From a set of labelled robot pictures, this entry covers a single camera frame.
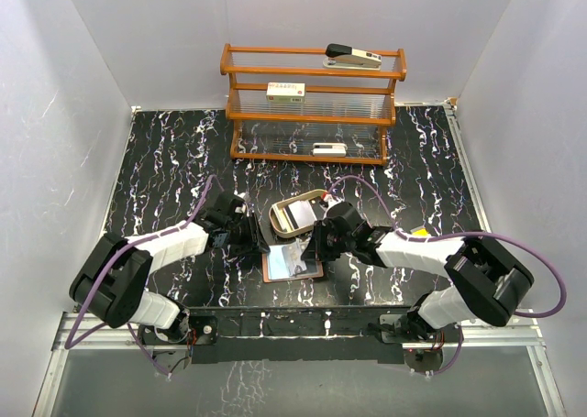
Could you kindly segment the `beige wooden tray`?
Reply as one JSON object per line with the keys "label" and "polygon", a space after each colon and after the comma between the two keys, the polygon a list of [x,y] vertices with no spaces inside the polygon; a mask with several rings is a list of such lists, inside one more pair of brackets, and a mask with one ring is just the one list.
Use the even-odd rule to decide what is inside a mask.
{"label": "beige wooden tray", "polygon": [[274,203],[269,211],[275,234],[283,239],[308,233],[336,201],[324,189],[314,189]]}

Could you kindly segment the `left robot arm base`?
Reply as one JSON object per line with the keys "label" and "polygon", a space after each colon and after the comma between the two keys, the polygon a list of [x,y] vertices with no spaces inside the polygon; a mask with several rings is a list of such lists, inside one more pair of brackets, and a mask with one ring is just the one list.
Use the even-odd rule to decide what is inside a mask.
{"label": "left robot arm base", "polygon": [[[135,328],[127,324],[134,344],[154,367],[157,375],[166,381],[171,381],[174,372],[183,364],[191,363],[197,346],[210,346],[217,341],[218,320],[212,315],[189,315],[187,311],[179,313],[178,318],[169,329],[162,330],[155,325],[139,325]],[[147,332],[153,333],[158,343],[171,346],[185,345],[185,355],[180,357],[171,366],[164,366],[158,360],[159,354],[154,349],[149,350],[144,339]]]}

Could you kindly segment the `white VIP credit card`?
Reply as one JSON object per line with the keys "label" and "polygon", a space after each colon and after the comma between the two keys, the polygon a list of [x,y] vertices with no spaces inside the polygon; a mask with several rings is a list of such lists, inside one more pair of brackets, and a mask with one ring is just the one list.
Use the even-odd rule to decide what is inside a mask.
{"label": "white VIP credit card", "polygon": [[287,280],[304,275],[308,268],[299,259],[300,254],[290,251],[288,246],[270,246],[267,255],[267,274],[269,280]]}

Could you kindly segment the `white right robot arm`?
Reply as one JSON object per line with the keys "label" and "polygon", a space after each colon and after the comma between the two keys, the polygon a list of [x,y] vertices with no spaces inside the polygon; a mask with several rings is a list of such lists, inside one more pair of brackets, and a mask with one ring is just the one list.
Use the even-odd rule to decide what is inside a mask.
{"label": "white right robot arm", "polygon": [[534,283],[531,272],[493,238],[412,236],[373,226],[342,202],[314,223],[302,259],[330,262],[345,253],[366,265],[421,270],[451,281],[445,290],[422,295],[390,328],[422,341],[470,319],[507,325]]}

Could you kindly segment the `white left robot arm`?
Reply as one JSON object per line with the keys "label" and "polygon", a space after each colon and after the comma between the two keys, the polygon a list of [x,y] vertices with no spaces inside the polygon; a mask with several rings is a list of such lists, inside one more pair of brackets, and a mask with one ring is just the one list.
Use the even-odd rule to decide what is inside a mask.
{"label": "white left robot arm", "polygon": [[188,335],[190,322],[177,302],[146,289],[148,279],[174,262],[217,248],[227,248],[232,257],[270,252],[257,215],[231,192],[221,192],[212,206],[165,230],[135,237],[104,234],[69,295],[111,328],[151,326],[178,343]]}

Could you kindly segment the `pink leather card holder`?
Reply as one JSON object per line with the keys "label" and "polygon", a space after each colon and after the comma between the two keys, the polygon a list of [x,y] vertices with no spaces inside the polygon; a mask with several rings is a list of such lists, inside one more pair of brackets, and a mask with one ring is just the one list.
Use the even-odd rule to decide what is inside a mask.
{"label": "pink leather card holder", "polygon": [[302,250],[297,243],[270,246],[262,255],[262,273],[265,283],[322,278],[320,262],[301,260]]}

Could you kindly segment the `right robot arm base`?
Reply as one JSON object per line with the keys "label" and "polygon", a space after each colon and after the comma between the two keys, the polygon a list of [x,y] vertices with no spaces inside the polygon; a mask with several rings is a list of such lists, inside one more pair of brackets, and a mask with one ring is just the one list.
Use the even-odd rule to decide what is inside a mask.
{"label": "right robot arm base", "polygon": [[441,350],[447,342],[448,328],[432,329],[422,320],[411,321],[408,314],[385,313],[367,324],[366,335],[383,344],[425,344],[425,350]]}

